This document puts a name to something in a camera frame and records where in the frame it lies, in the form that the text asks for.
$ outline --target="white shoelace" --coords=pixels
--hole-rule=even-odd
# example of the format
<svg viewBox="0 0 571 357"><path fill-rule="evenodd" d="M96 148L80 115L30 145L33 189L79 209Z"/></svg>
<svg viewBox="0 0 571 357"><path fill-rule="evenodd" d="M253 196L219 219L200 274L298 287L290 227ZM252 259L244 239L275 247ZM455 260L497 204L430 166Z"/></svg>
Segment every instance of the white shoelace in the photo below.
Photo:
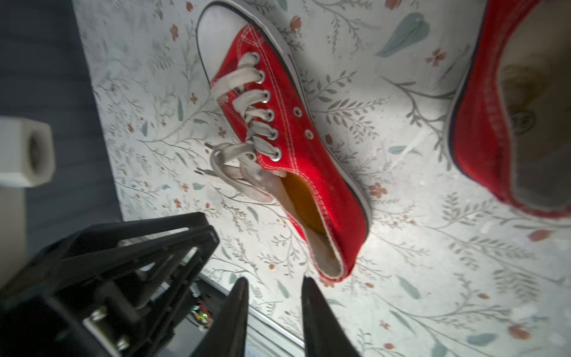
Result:
<svg viewBox="0 0 571 357"><path fill-rule="evenodd" d="M212 172L205 171L208 174L214 174L224 182L242 192L244 195L261 201L272 202L274 198L264 190L255 186L268 171L264 170L256 161L256 153L261 153L270 157L273 161L279 161L282 158L282 151L270 144L261 137L268 140L275 140L279 132L277 129L268 125L275 118L275 113L271 109L258 109L253 106L256 103L267 103L271 93L268 90L253 89L244 92L244 85L247 83L261 84L266 74L254 68L260 62L258 53L247 53L240 58L238 68L221 77L212 87L212 96L218 101L228 101L226 93L238 89L240 95L232 101L234 110L239 113L246 125L248 131L246 133L246 141L240 144L224 143L215 146L210 155L210 165ZM254 121L257 117L263 120ZM227 162L237 159L240 167L225 165Z"/></svg>

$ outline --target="screw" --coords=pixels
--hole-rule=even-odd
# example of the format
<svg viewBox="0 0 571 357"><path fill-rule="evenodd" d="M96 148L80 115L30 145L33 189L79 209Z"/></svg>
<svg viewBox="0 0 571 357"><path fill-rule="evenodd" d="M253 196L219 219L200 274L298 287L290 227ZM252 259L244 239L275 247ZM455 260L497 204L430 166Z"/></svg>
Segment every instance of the screw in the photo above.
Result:
<svg viewBox="0 0 571 357"><path fill-rule="evenodd" d="M117 343L115 343L115 346L117 347L117 349L119 351L124 351L124 350L128 349L130 345L131 344L129 343L129 337L127 335L121 336L117 340Z"/></svg>
<svg viewBox="0 0 571 357"><path fill-rule="evenodd" d="M102 306L97 310L93 311L90 317L92 321L99 321L104 319L105 316L107 316L107 307Z"/></svg>

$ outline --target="red sneaker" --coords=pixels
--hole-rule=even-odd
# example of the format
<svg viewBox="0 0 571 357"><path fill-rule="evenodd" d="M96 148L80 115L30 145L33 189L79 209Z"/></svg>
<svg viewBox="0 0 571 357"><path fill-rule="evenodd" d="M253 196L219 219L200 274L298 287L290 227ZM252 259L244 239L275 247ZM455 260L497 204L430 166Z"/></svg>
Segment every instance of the red sneaker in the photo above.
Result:
<svg viewBox="0 0 571 357"><path fill-rule="evenodd" d="M449 121L453 161L499 200L571 214L571 1L490 0Z"/></svg>
<svg viewBox="0 0 571 357"><path fill-rule="evenodd" d="M252 199L277 200L319 273L341 281L365 242L371 208L321 142L288 45L239 0L207 5L196 36L212 95L243 142L214 148L213 174ZM225 165L233 159L239 168Z"/></svg>

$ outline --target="floral pattern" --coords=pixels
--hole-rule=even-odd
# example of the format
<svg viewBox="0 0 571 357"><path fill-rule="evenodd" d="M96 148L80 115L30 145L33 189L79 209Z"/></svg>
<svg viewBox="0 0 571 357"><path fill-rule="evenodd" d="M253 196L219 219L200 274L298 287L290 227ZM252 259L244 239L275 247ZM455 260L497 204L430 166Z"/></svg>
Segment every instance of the floral pattern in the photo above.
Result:
<svg viewBox="0 0 571 357"><path fill-rule="evenodd" d="M251 307L299 337L307 275L364 356L569 355L571 220L498 203L444 147L484 2L247 2L286 39L318 132L369 193L352 275L320 280L277 204L202 174L213 145L237 142L198 57L204 1L74 0L123 217L204 212L221 243L203 272L226 288L247 277Z"/></svg>

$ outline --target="eyelet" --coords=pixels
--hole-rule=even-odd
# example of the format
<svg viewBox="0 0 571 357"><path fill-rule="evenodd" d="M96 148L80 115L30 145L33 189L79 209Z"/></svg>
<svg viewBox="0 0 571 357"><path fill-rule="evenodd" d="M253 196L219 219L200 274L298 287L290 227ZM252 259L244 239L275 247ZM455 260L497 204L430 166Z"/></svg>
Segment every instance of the eyelet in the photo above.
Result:
<svg viewBox="0 0 571 357"><path fill-rule="evenodd" d="M250 52L254 57L256 57L256 64L260 63L260 54L257 52Z"/></svg>
<svg viewBox="0 0 571 357"><path fill-rule="evenodd" d="M261 85L262 83L264 83L264 81L265 81L265 79L266 79L266 72L264 72L264 71L262 71L262 70L259 70L258 72L260 73L260 75L261 75L262 77L260 78L259 81L256 81L255 83L258 84L258 85Z"/></svg>
<svg viewBox="0 0 571 357"><path fill-rule="evenodd" d="M272 94L270 93L269 90L264 89L264 94L266 95L266 98L262 101L262 103L267 103L270 101L270 98L272 97Z"/></svg>
<svg viewBox="0 0 571 357"><path fill-rule="evenodd" d="M273 122L274 119L276 118L276 112L274 112L271 109L266 109L266 111L270 114L270 117L268 119L266 119L267 123Z"/></svg>
<svg viewBox="0 0 571 357"><path fill-rule="evenodd" d="M268 137L268 140L275 140L280 135L280 132L277 129L274 129L274 134L271 137Z"/></svg>
<svg viewBox="0 0 571 357"><path fill-rule="evenodd" d="M274 156L270 156L270 159L274 162L276 161L280 161L282 159L282 151L280 148L275 147L276 149L276 154Z"/></svg>

